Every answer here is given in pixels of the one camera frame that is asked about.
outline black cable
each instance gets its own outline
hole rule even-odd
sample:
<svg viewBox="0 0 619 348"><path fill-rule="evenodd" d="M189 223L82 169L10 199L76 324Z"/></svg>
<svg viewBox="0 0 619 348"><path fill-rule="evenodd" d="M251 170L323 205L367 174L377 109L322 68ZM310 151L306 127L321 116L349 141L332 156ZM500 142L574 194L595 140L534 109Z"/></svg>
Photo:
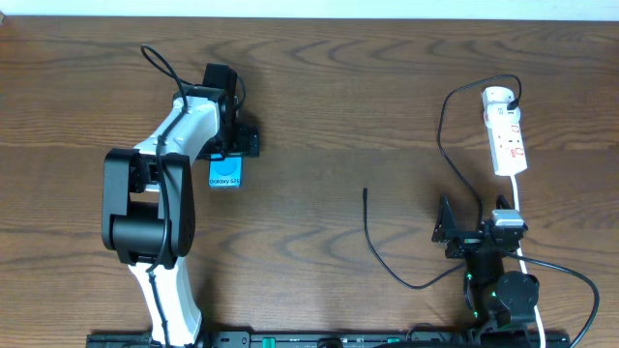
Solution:
<svg viewBox="0 0 619 348"><path fill-rule="evenodd" d="M513 74L500 74L500 75L497 75L497 76L484 78L484 79L481 79L479 81L475 81L473 83L469 83L467 85L458 87L454 91L452 91L450 94L447 95L447 98L445 98L445 101L443 101L443 109L441 110L441 119L440 119L440 121L438 123L438 133L436 134L436 142L438 143L438 149L441 151L441 155L443 155L443 157L445 158L447 163L452 167L452 169L454 169L454 172L456 172L456 175L466 185L466 187L471 191L471 193L473 193L473 196L475 196L475 200L477 201L477 205L478 205L478 209L479 209L478 224L481 224L482 221L484 220L484 205L482 203L482 197L479 195L479 193L477 193L475 191L473 186L466 179L464 179L464 176L462 176L462 174L459 172L459 170L457 170L457 168L454 165L454 163L450 160L450 158L445 153L445 150L443 150L443 145L441 145L441 132L443 130L443 120L445 118L445 111L447 110L447 102L449 101L449 98L452 95L454 95L457 92L469 89L471 87L475 87L477 85L480 85L480 84L483 84L483 83L486 83L486 82L490 82L490 81L497 80L497 79L503 79L503 78L514 78L517 81L517 83L518 83L518 97L508 104L508 109L509 110L513 110L513 109L517 108L518 103L520 101L520 98L522 97L522 83L520 82L520 79L516 75L513 75Z"/></svg>
<svg viewBox="0 0 619 348"><path fill-rule="evenodd" d="M435 326L433 326L433 325L432 325L432 324L430 324L430 323L419 323L419 324L415 324L415 326L413 326L412 328L410 328L410 330L408 331L408 333L406 333L406 340L409 340L409 338L408 338L408 337L409 337L409 336L411 336L411 334L412 334L412 333L414 333L414 332L417 330L417 328L419 328L420 326L427 326L427 327L432 328L432 329L433 329L433 330L434 330L434 331L435 331L435 332L436 332L436 333L437 333L437 334L441 337L441 339L443 340L443 342L447 342L447 338L445 338L445 336L444 336L441 332L439 332L439 331L438 331L438 329L437 329Z"/></svg>
<svg viewBox="0 0 619 348"><path fill-rule="evenodd" d="M469 283L470 283L470 279L468 278L468 276L465 275L464 283L462 284L462 292L464 293L464 301L466 302L466 306L469 309L473 309L473 304L471 303L471 296L469 294L470 292Z"/></svg>
<svg viewBox="0 0 619 348"><path fill-rule="evenodd" d="M245 96L247 95L247 90L245 89L245 81L243 80L243 78L241 78L241 76L239 76L238 74L236 75L236 78L239 80L239 84L241 85L241 92L243 92L243 98L236 104L235 108L235 111L239 111L245 103Z"/></svg>
<svg viewBox="0 0 619 348"><path fill-rule="evenodd" d="M591 325L593 324L593 321L596 318L596 315L598 314L598 308L600 307L600 292L598 291L598 287L596 286L596 284L589 279L588 277L586 277L585 275L582 275L576 271L570 270L567 267L563 267L563 266L559 266L559 265L555 265L546 261L541 261L541 260L537 260L537 259L533 259L530 257L525 257L525 256L518 256L518 255L514 255L510 252L508 252L506 249L499 247L495 242L492 236L486 236L486 238L492 243L493 247L499 252L501 253L503 256L507 256L507 257L511 257L513 259L516 260L520 260L520 261L524 261L524 262L528 262L528 263L532 263L534 265L539 265L539 266L543 266L543 267L548 267L552 270L555 271L560 271L563 273L566 273L570 276L575 276L577 278L579 278L580 280L584 281L585 283L587 283L587 285L589 285L591 287L591 290L593 291L593 308L591 309L591 314L589 314L589 318L587 319L587 321L585 322L584 326L582 327L582 329L580 330L580 333L578 333L576 335L576 337L574 338L574 340L572 341L572 343L570 343L570 348L574 348L576 347L576 345L579 343L579 341L585 336L585 334L587 334L587 332L589 331L589 328L591 328Z"/></svg>
<svg viewBox="0 0 619 348"><path fill-rule="evenodd" d="M155 303L157 305L157 311L159 312L160 317L162 318L162 327L163 327L163 337L165 340L165 347L169 347L169 332L167 331L167 321L165 320L165 314L163 313L162 304L159 298L159 292L157 291L157 286L155 284L155 274L153 271L162 263L163 253L168 245L168 236L170 234L170 205L167 197L167 185L165 183L165 174L163 172L163 163L162 163L162 148L165 146L165 139L167 135L172 131L174 126L178 123L178 121L187 113L189 104L187 103L187 92L183 88L183 80L178 77L174 69L167 63L167 61L155 50L155 48L143 44L140 48L142 55L148 60L153 66L155 66L160 72L165 73L165 75L174 78L178 89L181 93L181 97L183 98L183 108L181 112L176 116L172 122L163 130L161 134L157 137L157 147L155 148L155 162L157 164L158 171L158 181L160 185L160 193L162 195L162 203L163 203L163 236L162 236L162 246L159 250L157 258L153 262L153 264L146 270L149 276L149 280L151 282L151 287L153 288L153 296L155 297ZM164 71L160 66L158 66L153 60L148 56L146 50L153 53L168 69L169 73Z"/></svg>
<svg viewBox="0 0 619 348"><path fill-rule="evenodd" d="M150 272L153 272L157 268L157 266L159 266L162 263L162 256L163 256L163 253L165 252L165 248L167 247L167 240L168 240L168 235L169 235L170 204L169 204L169 200L167 199L167 185L165 184L165 175L163 173L162 148L163 146L165 146L165 139L167 138L167 135L172 131L172 129L178 123L178 121L187 113L189 104L187 103L187 92L183 88L183 80L178 77L174 69L172 69L172 67L167 63L165 58L163 58L155 50L155 48L149 46L148 44L143 44L140 50L142 52L142 55L154 67L156 67L159 71L164 72L165 75L174 78L174 81L176 81L176 85L178 86L178 90L181 93L181 97L183 98L183 108L181 112L179 113L178 116L174 118L174 120L172 120L172 122L170 122L169 125L167 125L165 130L163 130L162 133L159 134L159 136L157 137L157 147L155 148L155 161L157 163L158 180L159 180L160 192L162 194L162 203L163 203L163 237L162 237L162 247L160 248L159 254L157 255L157 258L155 259L155 262L153 262L153 265L151 265L151 267L149 267L146 270L147 273L150 273ZM146 50L152 52L165 65L169 73L165 72L160 66L158 66L155 62L153 62L153 60L146 53Z"/></svg>
<svg viewBox="0 0 619 348"><path fill-rule="evenodd" d="M165 319L165 313L163 313L162 307L162 299L159 297L159 291L157 290L157 283L155 282L155 274L153 272L148 273L148 281L151 283L151 288L153 289L153 297L155 298L155 306L157 307L157 312L159 316L162 318L162 328L163 328L163 338L165 340L165 347L170 346L170 336L167 331L167 320Z"/></svg>
<svg viewBox="0 0 619 348"><path fill-rule="evenodd" d="M527 328L524 328L524 337L526 337L526 341L529 342L529 348L535 348L533 346L533 341L531 340L531 335L529 334L529 331Z"/></svg>
<svg viewBox="0 0 619 348"><path fill-rule="evenodd" d="M374 249L374 246L371 244L371 240L369 239L369 232L368 232L368 188L364 188L364 229L366 230L366 240L368 241L368 247L369 247L369 250L371 250L371 253L374 254L374 256L376 257L378 262L380 262L380 264L383 265L385 270L393 278L395 278L400 284L404 285L405 287L407 287L409 289L413 289L413 290L425 289L425 288L429 287L430 285L434 284L435 282L437 282L438 280L442 279L443 277L450 275L451 273L457 271L458 269L460 269L460 268L462 268L464 266L463 263L459 264L459 265L451 268L450 270L447 270L447 271L443 272L441 275L439 275L438 277L434 278L433 280L429 281L428 283L426 283L424 285L412 285L412 284L409 284L406 281L402 280L398 275L396 275L389 268L389 266L387 266L387 264L383 261L383 259L380 258L380 255L378 255L378 252L376 252L376 250Z"/></svg>

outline power outlet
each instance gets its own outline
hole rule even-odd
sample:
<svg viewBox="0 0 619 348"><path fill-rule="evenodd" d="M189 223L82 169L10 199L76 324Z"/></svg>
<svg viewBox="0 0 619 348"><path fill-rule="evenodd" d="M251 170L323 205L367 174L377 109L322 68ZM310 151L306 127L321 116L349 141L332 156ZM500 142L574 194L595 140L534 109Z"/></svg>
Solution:
<svg viewBox="0 0 619 348"><path fill-rule="evenodd" d="M508 110L514 93L505 87L488 87L482 93L484 122L490 140L494 174L512 176L527 168L520 132L520 109Z"/></svg>

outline wire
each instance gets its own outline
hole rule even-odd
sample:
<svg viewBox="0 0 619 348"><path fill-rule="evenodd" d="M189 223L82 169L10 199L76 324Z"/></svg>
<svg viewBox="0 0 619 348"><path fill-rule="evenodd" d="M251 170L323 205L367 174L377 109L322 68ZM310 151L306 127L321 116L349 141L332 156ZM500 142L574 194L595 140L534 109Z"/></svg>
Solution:
<svg viewBox="0 0 619 348"><path fill-rule="evenodd" d="M578 333L578 335L574 338L574 340L570 344L570 348L576 347L576 345L579 343L579 341L585 336L585 334L587 334L587 332L591 328L591 325L593 324L593 321L596 318L596 315L598 314L598 309L600 307L600 292L598 291L598 287L596 286L596 284L591 279L586 277L585 275L582 275L582 274L580 274L580 273L578 273L576 271L570 270L567 267L555 265L555 264L552 264L552 263L549 263L549 262L546 262L546 261L541 261L541 260L533 259L533 258L530 258L530 257L514 255L514 254L508 252L506 249L497 246L491 235L488 236L487 239L490 240L490 242L492 243L494 248L499 253L501 253L504 256L511 257L511 258L514 258L514 259L519 260L519 261L524 261L524 262L532 263L534 265L548 267L548 268L550 268L552 270L560 271L560 272L566 273L566 274L568 274L570 276L575 276L575 277L579 278L580 280L584 281L585 283L587 283L587 285L589 285L589 287L591 287L591 290L593 291L593 307L591 309L591 314L589 314L589 318L587 319L587 321L585 322L584 326L580 330L580 333Z"/></svg>
<svg viewBox="0 0 619 348"><path fill-rule="evenodd" d="M146 50L153 53L167 68L169 71L164 71L159 65L157 65L153 60L149 57ZM155 48L149 46L148 44L143 44L140 48L142 55L148 60L155 68L157 68L160 72L164 73L167 76L170 76L176 81L176 85L178 86L179 92L181 93L181 97L183 98L183 108L181 112L176 116L172 122L167 125L165 130L162 131L161 134L157 137L157 147L155 148L155 162L157 164L157 172L158 172L158 181L160 185L160 193L162 195L162 203L163 203L163 236L162 236L162 246L160 247L157 258L153 262L153 264L146 270L148 273L149 280L151 282L151 287L153 288L153 297L155 298L155 303L157 305L157 311L159 312L160 317L162 318L162 327L163 327L163 337L165 340L165 347L170 346L169 342L169 332L167 330L167 320L165 320L165 314L163 313L162 303L159 298L159 292L157 290L157 285L155 284L155 274L153 271L162 263L162 257L165 252L165 249L168 245L168 236L170 234L170 204L167 197L167 185L165 183L165 174L163 173L163 163L162 163L162 148L165 146L165 139L167 135L172 131L174 126L180 121L180 119L187 114L187 110L189 104L187 102L187 92L185 88L183 88L184 80L178 77L174 69L167 63L167 61L155 50Z"/></svg>
<svg viewBox="0 0 619 348"><path fill-rule="evenodd" d="M510 175L510 179L512 181L512 191L514 193L514 207L517 211L520 211L520 202L518 197L518 185L516 181L516 175ZM518 241L518 249L516 250L516 254L520 257L524 256L522 254L522 247L520 246L520 241ZM522 260L518 260L520 264L520 270L528 275L528 271L526 269L526 264ZM545 331L544 331L544 323L542 322L542 316L540 315L540 310L537 305L533 307L535 311L535 323L538 327L538 333L540 335L540 348L545 348Z"/></svg>
<svg viewBox="0 0 619 348"><path fill-rule="evenodd" d="M383 261L383 259L380 257L380 255L378 255L378 252L376 252L376 249L374 249L374 246L371 244L371 240L369 239L369 232L368 232L368 188L364 188L364 229L366 231L366 240L368 241L368 247L369 247L369 250L371 250L371 253L374 254L374 256L376 257L378 262L380 262L380 264L385 268L385 270L393 278L395 278L400 284L404 285L405 287L407 287L409 289L413 289L413 290L425 289L425 288L429 287L430 285L434 284L435 282L437 282L438 280L444 278L445 276L448 276L448 275L452 274L453 272L457 271L458 269L460 269L460 268L462 268L464 266L464 264L461 263L461 264L451 268L450 270L447 270L447 271L443 272L441 275L439 275L438 277L434 278L433 280L429 281L428 283L426 283L424 285L412 285L412 284L407 283L406 281L402 280L398 275L396 275L389 268L389 266L387 266L387 264L385 263L385 261Z"/></svg>
<svg viewBox="0 0 619 348"><path fill-rule="evenodd" d="M516 175L510 175L512 180L512 192L514 193L514 209L520 211L520 200L518 199L518 183L516 181Z"/></svg>
<svg viewBox="0 0 619 348"><path fill-rule="evenodd" d="M153 289L153 297L155 298L155 306L157 307L157 312L159 316L162 318L162 328L163 328L163 339L165 340L165 347L170 346L170 336L167 331L167 320L165 319L165 313L163 313L162 307L162 299L159 297L159 291L157 290L157 283L155 282L155 274L153 272L148 273L148 281L151 283L151 288Z"/></svg>
<svg viewBox="0 0 619 348"><path fill-rule="evenodd" d="M430 323L419 323L419 324L415 324L415 326L413 326L412 328L410 328L410 330L408 331L408 333L406 333L406 340L408 340L408 339L409 339L408 337L409 337L412 333L414 333L414 332L416 331L416 329L417 329L417 328L419 328L420 326L427 326L427 327L432 328L432 329L433 329L433 330L434 330L434 331L435 331L435 332L436 332L436 333L437 333L437 334L441 337L441 339L443 340L443 342L447 342L447 338L445 338L445 336L444 336L441 332L439 332L439 331L438 331L438 329L437 329L435 326L433 326L433 325L432 325L432 324L430 324Z"/></svg>
<svg viewBox="0 0 619 348"><path fill-rule="evenodd" d="M529 342L529 348L533 348L533 342L531 341L531 335L529 334L529 331L524 328L524 337L526 338L527 342Z"/></svg>
<svg viewBox="0 0 619 348"><path fill-rule="evenodd" d="M162 148L163 146L165 146L165 139L167 138L167 135L172 131L172 129L178 123L178 121L180 121L180 119L187 113L189 104L187 102L187 92L183 88L183 80L178 77L174 69L172 69L172 67L167 63L165 58L163 58L155 50L155 48L149 46L148 44L143 44L140 50L142 52L142 55L146 58L146 60L148 60L155 68L157 68L160 72L165 73L165 75L174 78L174 81L176 81L176 85L178 86L178 90L181 93L181 97L183 98L183 108L181 112L179 113L178 116L174 118L174 120L172 120L172 122L169 123L169 125L167 125L165 130L163 130L162 133L159 134L159 136L157 137L157 147L155 148L155 161L157 163L157 171L158 171L158 176L159 176L158 181L160 185L160 192L162 194L162 203L163 203L163 236L162 236L162 246L157 255L157 258L155 259L155 262L153 262L153 265L151 265L151 267L149 267L146 270L147 273L150 273L150 272L153 272L153 270L155 270L162 263L162 256L163 256L163 253L165 252L165 248L167 247L168 235L170 234L169 233L170 204L167 198L167 185L165 183L165 175L163 173ZM159 65L153 62L153 60L148 56L148 53L146 53L146 50L152 52L165 65L169 73L164 71Z"/></svg>
<svg viewBox="0 0 619 348"><path fill-rule="evenodd" d="M245 103L245 96L247 95L247 90L245 89L245 81L243 80L243 78L241 78L241 76L239 76L238 74L236 75L236 78L239 80L239 84L241 85L241 92L243 92L243 98L236 104L235 108L235 111L239 111Z"/></svg>
<svg viewBox="0 0 619 348"><path fill-rule="evenodd" d="M464 179L464 176L457 170L456 165L450 160L449 156L447 156L447 153L445 153L445 150L443 150L443 145L441 144L441 132L443 130L443 121L445 119L445 111L447 110L447 103L449 101L449 98L452 97L452 95L454 95L457 92L469 89L471 87L475 87L475 86L478 86L486 82L490 82L490 81L497 80L497 79L503 79L503 78L513 78L518 83L518 97L514 101L510 102L510 104L508 105L508 109L510 110L515 109L518 105L518 102L520 101L520 98L522 97L522 83L520 82L520 79L516 75L513 75L513 74L500 74L497 76L484 78L479 81L475 81L473 83L469 83L467 85L458 87L454 91L452 91L450 94L447 95L447 98L445 98L445 101L443 101L443 109L441 110L441 118L438 123L438 132L436 134L436 142L438 143L438 149L441 151L441 155L443 155L447 163L452 167L452 169L454 169L454 172L456 173L456 175L466 185L466 187L471 191L471 193L473 193L473 196L475 196L475 200L477 201L478 210L479 210L478 224L481 224L484 218L484 205L482 203L482 197L473 188L473 186L466 179Z"/></svg>

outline white robotic arm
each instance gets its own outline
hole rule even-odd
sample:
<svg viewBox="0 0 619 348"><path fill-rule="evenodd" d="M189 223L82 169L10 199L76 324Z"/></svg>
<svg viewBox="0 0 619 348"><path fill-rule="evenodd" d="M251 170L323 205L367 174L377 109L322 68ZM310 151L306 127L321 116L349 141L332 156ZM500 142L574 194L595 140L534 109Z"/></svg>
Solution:
<svg viewBox="0 0 619 348"><path fill-rule="evenodd" d="M133 149L112 149L105 158L103 243L117 251L137 278L153 320L152 339L165 343L167 338L171 346L195 343L202 319L185 261L195 230L191 166L212 155L226 160L259 154L257 130L235 122L236 79L228 66L209 64L202 85L186 87L186 113L183 99L175 98L151 136ZM157 147L162 133L160 175ZM130 196L160 192L161 178L169 207L166 238L162 195L159 204ZM154 264L158 266L149 274Z"/></svg>

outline table surface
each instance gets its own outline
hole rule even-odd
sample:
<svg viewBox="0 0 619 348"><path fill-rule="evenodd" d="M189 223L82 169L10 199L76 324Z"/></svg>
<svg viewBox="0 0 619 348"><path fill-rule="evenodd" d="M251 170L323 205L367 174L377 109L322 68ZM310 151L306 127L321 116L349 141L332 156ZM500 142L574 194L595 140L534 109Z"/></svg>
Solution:
<svg viewBox="0 0 619 348"><path fill-rule="evenodd" d="M457 263L430 241L448 193L462 225L476 205L441 158L441 104L499 73L523 82L529 169L518 175L527 255L573 268L602 306L582 346L619 340L619 25L584 22L8 17L0 27L0 346L83 346L93 332L148 330L143 295L101 240L103 157L168 114L174 82L224 62L247 83L243 118L262 136L239 189L192 170L192 291L208 323L258 331L407 330L473 322ZM507 86L515 87L512 81ZM444 145L485 215L510 181L492 173L482 87L453 98ZM515 269L516 262L506 261ZM548 329L577 334L592 294L531 266Z"/></svg>

